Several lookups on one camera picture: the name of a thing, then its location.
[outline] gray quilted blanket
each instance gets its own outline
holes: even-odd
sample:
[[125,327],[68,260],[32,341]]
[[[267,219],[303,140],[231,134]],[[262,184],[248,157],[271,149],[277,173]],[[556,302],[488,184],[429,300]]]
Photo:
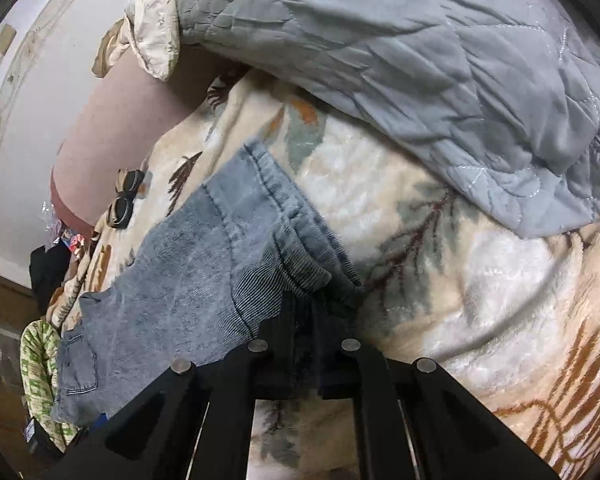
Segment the gray quilted blanket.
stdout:
[[522,237],[600,218],[600,42],[559,0],[176,0],[183,44],[368,121]]

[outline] leaf-patterned blanket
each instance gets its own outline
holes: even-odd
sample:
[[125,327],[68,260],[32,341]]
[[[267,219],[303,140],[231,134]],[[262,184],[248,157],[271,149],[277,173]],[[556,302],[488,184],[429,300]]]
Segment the leaf-patterned blanket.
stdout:
[[[82,290],[253,136],[326,218],[365,281],[358,328],[387,357],[430,356],[564,479],[600,450],[600,222],[523,240],[365,123],[252,70],[220,78],[148,156],[125,230],[104,228]],[[64,320],[72,327],[79,300]],[[250,479],[356,478],[350,404],[256,409]]]

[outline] jeans back pocket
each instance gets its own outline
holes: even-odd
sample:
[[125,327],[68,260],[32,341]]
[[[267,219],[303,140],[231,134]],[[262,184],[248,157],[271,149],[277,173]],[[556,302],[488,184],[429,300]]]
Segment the jeans back pocket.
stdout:
[[82,334],[69,339],[61,359],[60,383],[67,395],[84,394],[98,387],[96,354]]

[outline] black bracket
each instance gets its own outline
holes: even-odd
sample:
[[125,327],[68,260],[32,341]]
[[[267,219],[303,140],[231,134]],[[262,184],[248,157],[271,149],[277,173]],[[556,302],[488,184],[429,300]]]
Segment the black bracket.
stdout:
[[354,401],[362,480],[558,479],[435,361],[387,360],[330,315],[322,295],[309,304],[291,294],[257,339],[223,360],[174,361],[45,479],[244,480],[255,400],[295,393],[300,308],[312,316],[318,393]]

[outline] quilted stitching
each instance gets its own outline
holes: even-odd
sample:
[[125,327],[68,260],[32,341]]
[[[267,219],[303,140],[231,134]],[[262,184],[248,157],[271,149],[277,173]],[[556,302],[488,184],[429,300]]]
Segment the quilted stitching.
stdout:
[[[301,23],[296,18],[293,10],[289,7],[287,2],[284,0],[278,0],[278,1],[284,5],[286,11],[288,12],[288,15],[290,16],[290,20],[295,24],[296,27],[298,27],[299,30],[302,30]],[[465,27],[465,28],[489,27],[489,28],[496,28],[496,29],[500,28],[503,30],[508,30],[511,28],[520,29],[520,30],[536,30],[540,34],[542,34],[542,36],[544,38],[543,42],[547,47],[547,51],[548,51],[550,57],[552,59],[555,59],[555,70],[556,71],[560,70],[560,67],[563,64],[566,56],[570,56],[577,60],[586,62],[586,63],[592,65],[593,67],[595,67],[598,71],[600,70],[599,66],[596,66],[590,60],[587,60],[581,56],[578,56],[570,48],[568,31],[570,30],[570,28],[574,28],[574,25],[573,25],[573,23],[571,23],[570,18],[566,19],[566,26],[564,27],[562,34],[559,37],[554,38],[551,34],[549,34],[546,30],[544,30],[544,28],[542,28],[539,23],[536,23],[535,25],[522,24],[522,23],[475,23],[475,24],[468,24],[468,25],[460,25],[460,24],[455,24],[455,23],[452,24],[449,20],[449,17],[444,12],[444,8],[443,8],[442,4],[440,3],[440,0],[435,0],[435,1],[437,3],[438,10],[442,13],[442,15],[446,19],[446,25],[447,25],[448,29],[453,31],[453,33],[456,37],[456,40],[458,42],[458,46],[460,47],[460,50],[462,51],[462,54],[463,54],[463,57],[464,57],[464,60],[466,63],[466,69],[468,70],[468,74],[469,74],[470,81],[471,81],[472,93],[473,93],[474,97],[476,98],[477,104],[480,108],[480,111],[482,114],[482,117],[481,117],[482,121],[485,121],[483,102],[482,102],[482,98],[480,96],[480,92],[478,92],[478,83],[475,80],[474,68],[472,67],[472,64],[469,62],[469,59],[467,57],[466,47],[464,46],[464,44],[462,43],[462,39],[458,35],[459,27]],[[206,41],[207,44],[209,44],[210,46],[213,46],[214,42],[217,41],[217,39],[216,39],[217,34],[220,34],[220,41],[226,40],[226,34],[227,34],[226,29],[217,27],[217,25],[216,25],[218,17],[221,16],[221,12],[218,12],[215,16],[213,16],[210,13],[206,13],[203,15],[204,18],[202,20],[200,20],[200,18],[197,16],[193,16],[193,17],[190,16],[189,11],[183,12],[183,15],[187,16],[186,19],[181,20],[182,28],[183,28],[185,36],[187,33],[195,35],[194,27],[195,27],[196,23],[199,23],[200,21],[209,20],[210,21],[209,26],[202,32],[202,34],[198,35],[198,40],[202,43],[204,43]],[[291,41],[294,41],[294,40],[301,41],[298,38],[291,38]],[[341,49],[344,50],[346,48],[351,48],[354,44],[357,44],[357,43],[363,44],[363,42],[366,40],[367,40],[367,38],[364,38],[364,37],[358,38],[356,40],[356,42],[347,44],[346,46],[342,46]],[[597,150],[594,147],[594,144],[597,145],[598,147],[600,147],[600,109],[599,109],[600,97],[592,90],[592,88],[589,84],[589,81],[587,80],[586,75],[582,72],[582,69],[578,66],[578,64],[576,62],[573,62],[572,65],[580,72],[580,76],[582,78],[582,81],[584,82],[584,85],[586,85],[586,91],[588,92],[589,96],[586,98],[579,98],[577,96],[569,95],[569,93],[565,90],[565,99],[570,100],[573,103],[575,103],[578,106],[578,108],[581,109],[581,111],[584,113],[584,115],[591,121],[593,126],[595,126],[595,128],[597,130],[597,133],[595,134],[595,140],[594,140],[594,142],[591,143],[587,152],[589,153],[590,159],[594,156],[597,156],[597,157],[599,157],[599,160],[600,160],[600,150]],[[327,93],[328,91],[334,91],[333,88],[330,88],[328,85],[325,86],[321,82],[317,82],[317,85],[319,87],[324,88],[325,93]],[[365,117],[366,111],[363,109],[360,109],[358,103],[355,100],[352,100],[352,102],[355,106],[358,107],[358,111],[359,111],[360,115],[362,117]],[[433,139],[430,144],[431,149],[436,150],[437,148],[435,148],[435,147],[440,145],[441,142],[448,142],[448,139]],[[458,143],[458,141],[456,140],[455,149],[462,150],[462,148],[460,148],[460,145],[461,145],[461,143]],[[496,216],[499,220],[504,221],[505,223],[507,223],[509,226],[511,226],[513,228],[519,227],[520,223],[522,222],[522,219],[523,219],[522,208],[521,208],[521,212],[519,214],[519,218],[517,218],[514,221],[513,225],[509,224],[508,222],[506,222],[506,219],[504,219],[501,214],[497,214],[494,211],[493,200],[491,197],[491,191],[493,189],[496,189],[498,191],[499,196],[503,196],[503,194],[506,196],[509,196],[510,199],[508,199],[509,200],[508,203],[509,203],[509,205],[511,205],[511,203],[512,203],[511,201],[520,202],[521,200],[531,199],[531,198],[535,197],[536,195],[538,195],[539,192],[541,192],[544,189],[545,183],[550,184],[550,186],[547,190],[547,193],[549,195],[551,195],[553,193],[552,190],[557,189],[557,186],[560,186],[560,182],[565,183],[565,181],[566,181],[565,174],[562,175],[561,180],[559,182],[556,182],[554,178],[547,180],[547,177],[541,176],[541,174],[547,173],[546,168],[543,168],[541,166],[530,166],[529,168],[523,168],[521,170],[513,170],[511,172],[505,172],[505,171],[496,170],[494,168],[489,168],[483,164],[480,164],[477,160],[475,160],[474,155],[472,155],[469,152],[466,152],[465,150],[462,150],[462,153],[463,153],[462,158],[465,158],[465,159],[467,157],[471,158],[471,160],[475,163],[475,165],[467,166],[467,165],[458,165],[458,164],[453,164],[452,162],[447,162],[446,166],[438,166],[437,170],[440,171],[441,173],[443,173],[446,176],[446,178],[452,182],[456,181],[455,175],[461,175],[463,173],[466,174],[466,171],[469,171],[469,170],[470,171],[477,170],[478,173],[475,176],[473,175],[473,173],[469,174],[469,176],[464,181],[464,184],[462,184],[462,182],[456,182],[456,185],[461,190],[463,190],[465,193],[469,192],[474,187],[485,186],[488,203],[480,202],[479,205],[481,207],[487,209],[488,213]],[[593,160],[590,162],[590,165],[594,168]],[[494,174],[515,175],[522,171],[528,171],[528,170],[531,170],[534,172],[533,176],[538,181],[538,188],[534,192],[530,192],[524,196],[513,194],[512,192],[510,192],[510,190],[503,187],[503,185],[501,185],[497,181],[497,179],[495,179],[493,176]],[[593,192],[592,192],[592,195],[589,197],[580,197],[573,193],[572,193],[572,195],[574,198],[577,198],[581,201],[590,202],[590,209],[592,211],[591,217],[595,218],[596,215],[594,214],[595,213],[594,203],[600,204],[600,197],[595,196],[595,193],[593,193]],[[475,195],[475,193],[473,193],[470,195],[470,198],[475,199],[476,196],[477,195]]]

